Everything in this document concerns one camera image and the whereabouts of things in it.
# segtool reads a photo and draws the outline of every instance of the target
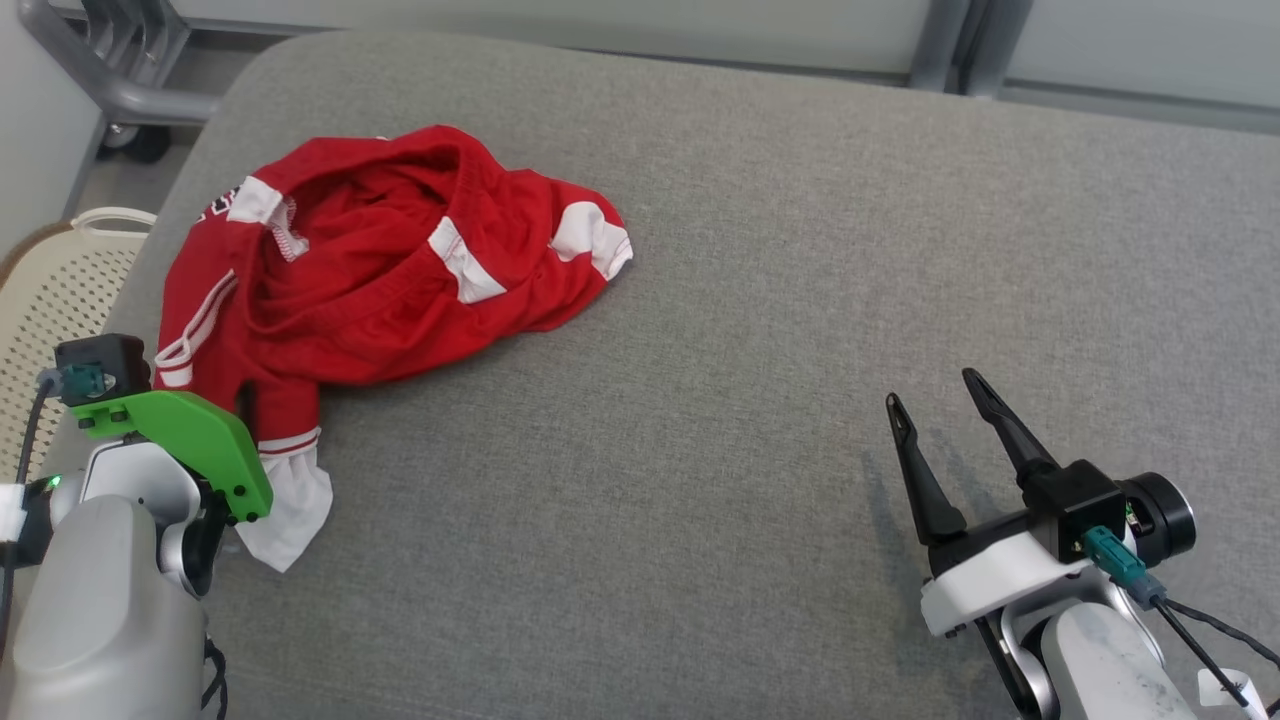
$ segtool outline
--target green bracket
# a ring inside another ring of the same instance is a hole
[[[137,432],[223,491],[239,521],[271,511],[271,483],[239,418],[198,395],[151,391],[68,407],[91,438]]]

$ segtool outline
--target laundry basket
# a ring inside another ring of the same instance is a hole
[[[88,210],[36,231],[0,263],[0,482],[12,482],[36,400],[36,375],[60,342],[102,332],[155,215],[128,208]],[[118,229],[138,227],[146,229]],[[45,405],[31,471],[54,437],[63,407]]]

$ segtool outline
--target gray table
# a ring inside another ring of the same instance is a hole
[[[1183,487],[1199,546],[1158,575],[1280,644],[1280,138],[305,37],[205,129],[111,329],[154,347],[191,220],[247,173],[433,123],[598,188],[636,259],[550,334],[325,395],[328,525],[284,575],[224,552],[209,598],[232,717],[1010,717],[979,638],[919,618],[883,410],[899,391],[970,520],[1019,507],[964,365],[1059,459]],[[70,434],[55,465],[82,461]],[[1189,652],[1152,625],[1194,702]]]

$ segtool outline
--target white tape on cable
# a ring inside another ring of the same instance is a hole
[[[8,483],[0,484],[0,542],[18,542],[22,527],[27,523],[27,511],[22,500],[27,488]]]

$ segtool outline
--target camera lens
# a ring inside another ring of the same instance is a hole
[[[1174,483],[1156,473],[1117,483],[1129,501],[1128,523],[1148,568],[1196,544],[1196,515]]]

